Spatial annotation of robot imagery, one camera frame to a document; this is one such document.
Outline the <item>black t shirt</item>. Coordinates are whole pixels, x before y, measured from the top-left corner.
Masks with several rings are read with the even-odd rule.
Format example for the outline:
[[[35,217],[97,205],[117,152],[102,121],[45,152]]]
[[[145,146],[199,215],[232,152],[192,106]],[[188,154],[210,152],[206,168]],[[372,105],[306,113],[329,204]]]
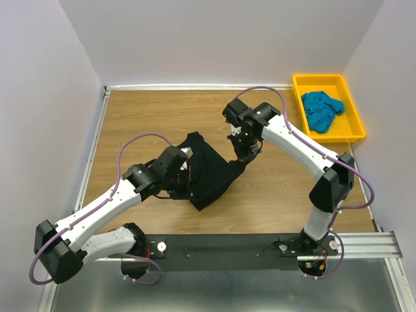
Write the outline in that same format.
[[[189,133],[178,146],[193,152],[188,161],[193,193],[190,202],[199,211],[219,199],[247,166],[245,162],[225,160],[198,132]]]

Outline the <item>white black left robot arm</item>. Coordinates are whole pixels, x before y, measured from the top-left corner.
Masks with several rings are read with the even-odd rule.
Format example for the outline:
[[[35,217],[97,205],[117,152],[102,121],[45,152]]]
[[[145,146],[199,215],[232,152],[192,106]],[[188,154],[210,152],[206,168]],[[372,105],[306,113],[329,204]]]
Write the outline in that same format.
[[[55,223],[40,222],[35,229],[35,258],[31,267],[41,263],[60,284],[73,278],[84,264],[96,259],[143,252],[146,236],[134,224],[114,233],[96,232],[122,212],[157,196],[165,190],[174,200],[187,200],[190,191],[190,147],[167,147],[161,155],[144,164],[134,164],[119,174],[115,184],[81,210]]]

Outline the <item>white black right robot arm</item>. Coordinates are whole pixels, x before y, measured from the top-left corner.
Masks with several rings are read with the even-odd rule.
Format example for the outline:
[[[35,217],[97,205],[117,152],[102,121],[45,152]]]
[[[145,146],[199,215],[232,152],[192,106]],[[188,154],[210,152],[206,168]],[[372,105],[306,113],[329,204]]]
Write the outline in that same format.
[[[302,253],[315,254],[322,248],[336,209],[354,186],[353,157],[348,153],[338,155],[298,133],[278,109],[266,102],[252,109],[234,99],[222,114],[231,126],[228,139],[239,161],[253,161],[267,141],[298,161],[315,178],[316,184],[309,193],[313,208],[296,241]]]

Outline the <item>teal t shirt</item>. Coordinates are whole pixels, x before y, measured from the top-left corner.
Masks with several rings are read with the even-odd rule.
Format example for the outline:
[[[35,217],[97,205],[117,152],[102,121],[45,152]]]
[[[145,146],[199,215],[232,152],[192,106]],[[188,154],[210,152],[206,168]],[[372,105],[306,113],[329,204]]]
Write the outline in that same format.
[[[324,91],[305,93],[301,99],[309,129],[319,134],[327,133],[335,117],[345,111],[342,101]]]

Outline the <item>yellow plastic bin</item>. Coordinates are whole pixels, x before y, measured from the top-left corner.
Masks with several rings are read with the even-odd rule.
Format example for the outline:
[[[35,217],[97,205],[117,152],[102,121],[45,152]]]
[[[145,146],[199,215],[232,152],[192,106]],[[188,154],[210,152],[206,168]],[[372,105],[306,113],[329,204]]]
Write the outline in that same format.
[[[301,73],[292,77],[292,89],[298,104],[303,132],[319,143],[353,143],[366,137],[364,126],[345,78],[335,73]],[[336,116],[328,132],[319,134],[309,129],[302,96],[310,92],[327,93],[343,102],[344,113]]]

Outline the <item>aluminium back edge rail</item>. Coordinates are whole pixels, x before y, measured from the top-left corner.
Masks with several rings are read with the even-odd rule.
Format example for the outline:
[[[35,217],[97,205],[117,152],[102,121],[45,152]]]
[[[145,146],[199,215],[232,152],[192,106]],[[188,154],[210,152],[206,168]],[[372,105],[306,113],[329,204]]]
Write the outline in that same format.
[[[134,90],[244,90],[256,84],[119,84],[104,86],[108,92]]]

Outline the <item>black mounting base plate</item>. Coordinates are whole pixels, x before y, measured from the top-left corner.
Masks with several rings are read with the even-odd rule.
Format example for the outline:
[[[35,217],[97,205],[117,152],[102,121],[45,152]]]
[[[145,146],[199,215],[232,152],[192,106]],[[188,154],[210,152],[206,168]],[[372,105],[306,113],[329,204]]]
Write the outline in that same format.
[[[334,237],[311,247],[298,233],[148,235],[146,244],[163,272],[298,270],[301,257],[338,254]]]

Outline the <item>aluminium left side rail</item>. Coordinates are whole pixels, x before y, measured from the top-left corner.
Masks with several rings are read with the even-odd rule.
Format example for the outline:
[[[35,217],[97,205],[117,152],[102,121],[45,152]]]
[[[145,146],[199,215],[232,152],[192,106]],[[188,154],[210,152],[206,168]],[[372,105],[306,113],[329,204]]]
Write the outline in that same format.
[[[103,95],[99,101],[98,112],[97,112],[96,119],[94,120],[94,123],[93,123],[91,137],[87,140],[87,143],[88,143],[87,150],[86,150],[87,154],[85,157],[85,162],[84,162],[85,164],[84,164],[84,169],[82,171],[79,188],[75,197],[75,203],[72,209],[73,213],[76,213],[77,211],[79,211],[83,206],[83,202],[84,202],[84,198],[86,194],[86,188],[88,186],[88,180],[90,178],[90,173],[92,170],[92,165],[93,165],[94,157],[96,154],[96,150],[97,150],[97,146],[99,142],[99,136],[100,136],[101,129],[103,126],[103,121],[105,118],[105,113],[106,113],[107,106],[109,103],[110,94],[111,94],[111,91],[107,90],[107,87],[105,86],[103,89]]]

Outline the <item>aluminium front frame rail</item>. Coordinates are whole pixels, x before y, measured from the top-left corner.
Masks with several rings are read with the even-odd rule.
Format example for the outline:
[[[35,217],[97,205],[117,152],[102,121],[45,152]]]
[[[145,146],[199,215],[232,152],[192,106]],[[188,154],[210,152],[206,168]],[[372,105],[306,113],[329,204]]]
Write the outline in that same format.
[[[343,255],[352,259],[402,257],[393,233],[332,233],[330,236],[336,241],[338,254],[335,256]],[[143,243],[146,251],[143,252],[141,248],[135,251],[137,242],[128,229],[118,229],[94,235],[82,244],[70,244],[70,248],[86,262],[124,252],[150,256],[150,248],[146,244],[147,237]]]

